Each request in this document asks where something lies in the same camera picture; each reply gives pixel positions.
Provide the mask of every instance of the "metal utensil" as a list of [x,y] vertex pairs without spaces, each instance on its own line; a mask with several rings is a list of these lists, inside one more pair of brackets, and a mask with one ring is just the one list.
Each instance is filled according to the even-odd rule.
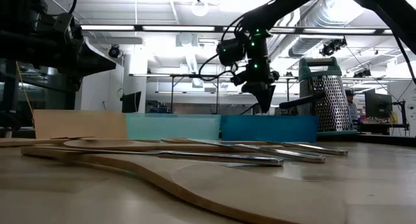
[[345,150],[330,149],[330,148],[319,147],[319,146],[314,146],[314,145],[307,145],[304,143],[281,143],[281,142],[270,142],[270,141],[265,141],[265,142],[274,143],[276,145],[282,145],[284,147],[289,147],[289,148],[304,149],[304,150],[308,150],[308,151],[315,152],[315,153],[326,153],[329,155],[337,155],[337,156],[348,155],[348,151],[345,151]]
[[218,153],[188,153],[178,151],[149,151],[149,152],[132,152],[132,151],[113,151],[113,150],[97,150],[97,149],[72,149],[66,147],[36,147],[38,149],[54,149],[75,151],[88,154],[119,154],[119,155],[141,155],[141,156],[157,156],[161,158],[175,158],[188,160],[206,160],[211,162],[229,162],[242,164],[257,164],[266,166],[282,166],[283,159],[271,156],[250,156],[250,155],[228,155]]
[[281,149],[269,149],[265,147],[258,147],[254,145],[244,145],[244,144],[226,144],[218,142],[215,140],[197,140],[197,139],[188,139],[193,142],[207,143],[210,145],[218,145],[224,147],[232,147],[234,149],[245,149],[254,153],[263,153],[267,155],[278,156],[282,158],[288,158],[292,160],[299,160],[302,162],[312,162],[312,163],[325,163],[325,156],[316,155],[311,153],[298,153],[294,151],[281,150]]

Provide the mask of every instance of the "box grater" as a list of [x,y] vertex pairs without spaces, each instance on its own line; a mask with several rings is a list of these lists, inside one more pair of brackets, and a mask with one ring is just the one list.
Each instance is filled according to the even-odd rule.
[[[328,66],[326,71],[311,72],[311,66]],[[324,92],[325,98],[300,106],[300,115],[319,117],[318,132],[353,134],[348,102],[336,58],[301,59],[299,61],[300,97]]]

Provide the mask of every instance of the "black monitor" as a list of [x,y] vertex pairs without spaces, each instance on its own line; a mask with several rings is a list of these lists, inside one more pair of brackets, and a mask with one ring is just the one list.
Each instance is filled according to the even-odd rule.
[[393,104],[390,95],[377,94],[375,90],[365,92],[365,115],[374,118],[390,118]]
[[142,92],[132,93],[129,95],[123,95],[120,99],[123,101],[123,113],[135,113],[138,110],[138,106],[140,104],[140,96]]

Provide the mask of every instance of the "blue plastic bin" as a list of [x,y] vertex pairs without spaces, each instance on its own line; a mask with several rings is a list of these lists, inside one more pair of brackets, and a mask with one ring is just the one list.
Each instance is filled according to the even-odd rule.
[[132,140],[196,138],[217,140],[220,116],[205,114],[126,114],[127,136]]
[[227,141],[316,142],[316,116],[222,116],[222,139]]

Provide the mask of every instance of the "wooden tabletop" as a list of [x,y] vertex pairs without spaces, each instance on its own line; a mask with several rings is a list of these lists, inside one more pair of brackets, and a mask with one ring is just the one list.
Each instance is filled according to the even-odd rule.
[[[344,197],[348,223],[416,223],[416,148],[319,145],[349,155],[328,155],[325,164],[286,161],[283,168],[227,166],[330,188]],[[0,210],[0,223],[8,224],[239,223],[131,174],[22,157],[19,149],[0,149]]]

